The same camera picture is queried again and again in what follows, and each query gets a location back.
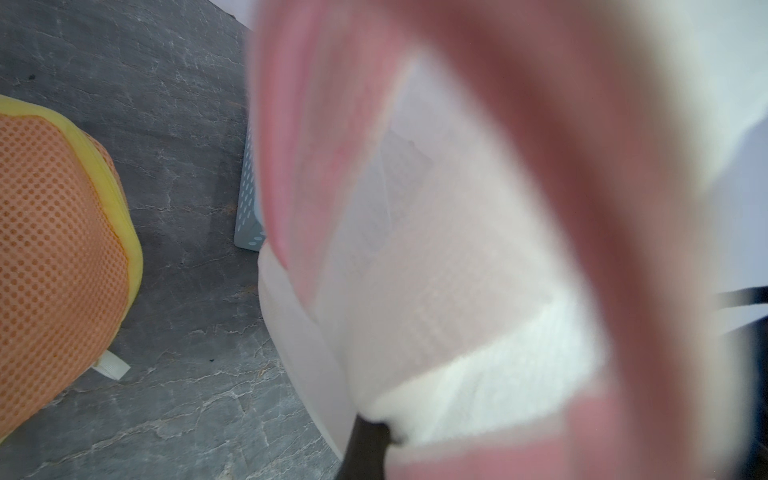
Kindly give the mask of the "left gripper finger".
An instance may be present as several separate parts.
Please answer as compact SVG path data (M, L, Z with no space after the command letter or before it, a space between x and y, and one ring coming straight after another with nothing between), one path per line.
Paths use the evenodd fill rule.
M385 456L392 444L386 423L357 415L336 480L384 480Z

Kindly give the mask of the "white mesh laundry bag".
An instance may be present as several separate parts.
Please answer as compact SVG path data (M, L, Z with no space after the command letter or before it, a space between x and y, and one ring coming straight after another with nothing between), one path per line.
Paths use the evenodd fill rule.
M261 1L269 331L385 479L743 479L761 341L711 196L767 114L763 1Z

